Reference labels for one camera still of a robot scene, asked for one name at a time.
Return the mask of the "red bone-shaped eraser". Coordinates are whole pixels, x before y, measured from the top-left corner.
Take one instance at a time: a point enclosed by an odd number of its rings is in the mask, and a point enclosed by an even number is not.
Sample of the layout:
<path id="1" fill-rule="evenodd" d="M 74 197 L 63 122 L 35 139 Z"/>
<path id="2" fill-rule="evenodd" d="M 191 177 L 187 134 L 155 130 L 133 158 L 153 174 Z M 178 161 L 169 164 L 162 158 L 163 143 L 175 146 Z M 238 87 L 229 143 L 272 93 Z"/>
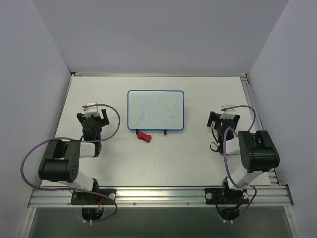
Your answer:
<path id="1" fill-rule="evenodd" d="M 149 143 L 151 141 L 151 139 L 152 139 L 151 135 L 145 134 L 145 133 L 143 133 L 141 131 L 138 132 L 137 138 L 140 139 L 140 140 L 143 140 L 143 141 L 145 141 L 147 143 Z"/>

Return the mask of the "blue framed whiteboard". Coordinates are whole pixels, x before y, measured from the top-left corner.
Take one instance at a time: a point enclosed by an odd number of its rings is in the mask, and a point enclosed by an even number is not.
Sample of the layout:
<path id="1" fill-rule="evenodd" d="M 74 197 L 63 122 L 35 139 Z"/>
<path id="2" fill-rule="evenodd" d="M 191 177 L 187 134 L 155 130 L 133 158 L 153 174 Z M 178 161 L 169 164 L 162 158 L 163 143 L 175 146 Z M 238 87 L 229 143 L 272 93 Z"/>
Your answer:
<path id="1" fill-rule="evenodd" d="M 182 131 L 185 94 L 181 90 L 130 90 L 127 93 L 129 130 Z"/>

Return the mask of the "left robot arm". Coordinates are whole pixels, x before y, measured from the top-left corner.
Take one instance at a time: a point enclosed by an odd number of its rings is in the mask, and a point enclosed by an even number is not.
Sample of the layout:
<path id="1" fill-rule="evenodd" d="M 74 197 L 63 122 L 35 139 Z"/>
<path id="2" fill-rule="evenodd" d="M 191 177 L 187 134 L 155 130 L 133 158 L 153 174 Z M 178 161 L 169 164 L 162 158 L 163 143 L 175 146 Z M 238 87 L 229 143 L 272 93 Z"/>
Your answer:
<path id="1" fill-rule="evenodd" d="M 98 192 L 96 179 L 79 170 L 80 157 L 96 157 L 101 151 L 101 131 L 109 125 L 105 109 L 99 114 L 78 113 L 77 118 L 82 125 L 83 141 L 61 139 L 50 140 L 39 165 L 38 175 L 41 180 L 57 182 L 76 190 Z"/>

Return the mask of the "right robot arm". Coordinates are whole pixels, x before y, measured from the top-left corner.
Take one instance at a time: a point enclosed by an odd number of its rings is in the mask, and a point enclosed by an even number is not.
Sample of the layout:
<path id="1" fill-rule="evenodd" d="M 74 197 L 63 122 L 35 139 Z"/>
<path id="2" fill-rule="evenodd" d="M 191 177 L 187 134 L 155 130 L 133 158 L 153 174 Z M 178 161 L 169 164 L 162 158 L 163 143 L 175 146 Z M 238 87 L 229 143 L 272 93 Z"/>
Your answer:
<path id="1" fill-rule="evenodd" d="M 255 178 L 277 168 L 280 163 L 279 153 L 268 131 L 237 132 L 239 119 L 240 116 L 236 114 L 211 111 L 207 122 L 215 139 L 210 149 L 221 155 L 239 155 L 241 159 L 241 165 L 231 174 L 231 178 L 226 177 L 222 183 L 219 192 L 224 198 L 242 195 Z"/>

